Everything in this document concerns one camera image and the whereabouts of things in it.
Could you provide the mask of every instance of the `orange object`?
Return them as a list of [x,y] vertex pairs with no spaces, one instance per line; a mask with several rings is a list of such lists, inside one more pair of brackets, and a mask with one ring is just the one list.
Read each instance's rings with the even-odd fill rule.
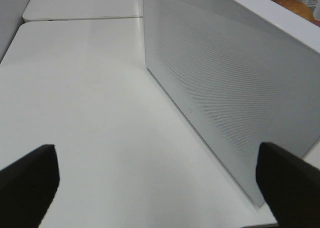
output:
[[294,12],[295,14],[305,18],[310,22],[314,22],[315,18],[307,5],[299,0],[272,0],[281,6],[285,7],[286,9]]

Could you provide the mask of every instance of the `white desk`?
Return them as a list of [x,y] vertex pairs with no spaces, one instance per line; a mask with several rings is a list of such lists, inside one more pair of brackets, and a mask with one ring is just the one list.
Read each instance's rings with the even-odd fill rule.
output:
[[140,17],[142,0],[30,0],[27,21]]
[[0,169],[56,144],[41,228],[238,228],[255,207],[144,67],[142,20],[30,22],[0,66]]

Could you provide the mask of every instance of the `white tabletop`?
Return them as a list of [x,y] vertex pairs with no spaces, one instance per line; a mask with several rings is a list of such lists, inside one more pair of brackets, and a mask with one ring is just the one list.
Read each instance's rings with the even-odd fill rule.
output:
[[142,0],[30,0],[23,18],[37,20],[140,17]]
[[0,65],[0,169],[56,144],[41,228],[238,228],[274,222],[144,67],[142,20],[30,22]]

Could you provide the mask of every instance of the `white table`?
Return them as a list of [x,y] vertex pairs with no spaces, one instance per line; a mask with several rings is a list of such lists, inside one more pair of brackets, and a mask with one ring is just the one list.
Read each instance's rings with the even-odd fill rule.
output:
[[30,0],[27,21],[141,17],[142,0]]
[[146,71],[141,23],[20,28],[0,66],[0,169],[56,144],[61,181],[42,228],[274,222]]

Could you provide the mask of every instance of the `perforated metal panel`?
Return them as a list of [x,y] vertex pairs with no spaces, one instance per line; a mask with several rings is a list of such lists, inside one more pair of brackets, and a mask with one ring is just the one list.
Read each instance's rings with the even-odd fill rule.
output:
[[261,205],[260,142],[302,156],[319,137],[320,102],[308,102],[320,90],[319,54],[243,8],[241,23],[185,1],[144,0],[147,67]]

